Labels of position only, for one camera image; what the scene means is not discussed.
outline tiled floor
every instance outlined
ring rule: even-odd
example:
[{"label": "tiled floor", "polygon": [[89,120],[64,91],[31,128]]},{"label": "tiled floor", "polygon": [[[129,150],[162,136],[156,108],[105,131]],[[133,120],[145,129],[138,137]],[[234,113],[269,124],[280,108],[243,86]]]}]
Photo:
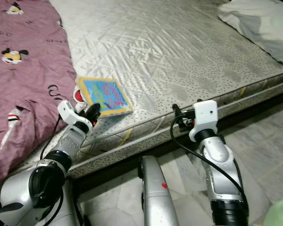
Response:
[{"label": "tiled floor", "polygon": [[[241,168],[250,221],[259,222],[270,201],[283,199],[283,103],[230,127],[223,134],[236,152]],[[158,161],[180,225],[212,225],[200,163],[180,149]],[[141,193],[142,181],[133,170],[83,193],[79,200],[92,226],[142,226]]]}]

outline mattress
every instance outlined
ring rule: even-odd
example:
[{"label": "mattress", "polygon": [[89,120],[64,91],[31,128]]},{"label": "mattress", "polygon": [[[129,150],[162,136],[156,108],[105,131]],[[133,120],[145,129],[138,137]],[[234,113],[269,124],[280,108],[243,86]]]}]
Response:
[{"label": "mattress", "polygon": [[[223,118],[283,93],[283,65],[218,19],[224,0],[50,2],[61,15],[77,76],[118,79],[134,108],[99,119],[71,178],[170,140],[173,103],[189,108],[214,99]],[[37,161],[42,147],[14,173]]]}]

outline blanket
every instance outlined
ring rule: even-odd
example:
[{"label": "blanket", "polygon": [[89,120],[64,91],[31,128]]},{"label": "blanket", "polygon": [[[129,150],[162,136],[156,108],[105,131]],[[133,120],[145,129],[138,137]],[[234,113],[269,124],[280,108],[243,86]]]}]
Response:
[{"label": "blanket", "polygon": [[58,104],[73,101],[75,77],[50,2],[0,0],[0,183],[51,136]]}]

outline book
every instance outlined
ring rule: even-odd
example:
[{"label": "book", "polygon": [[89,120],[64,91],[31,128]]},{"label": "book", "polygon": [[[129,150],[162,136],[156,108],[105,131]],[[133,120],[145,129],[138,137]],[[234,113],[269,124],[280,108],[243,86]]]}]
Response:
[{"label": "book", "polygon": [[133,111],[125,93],[115,79],[79,77],[76,83],[88,105],[100,104],[101,117]]}]

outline blue book cover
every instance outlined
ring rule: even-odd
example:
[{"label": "blue book cover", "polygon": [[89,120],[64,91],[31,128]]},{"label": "blue book cover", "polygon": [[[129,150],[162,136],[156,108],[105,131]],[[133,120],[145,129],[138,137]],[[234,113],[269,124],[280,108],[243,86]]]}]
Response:
[{"label": "blue book cover", "polygon": [[133,111],[117,80],[80,77],[77,85],[89,105],[100,104],[101,116],[112,116]]}]

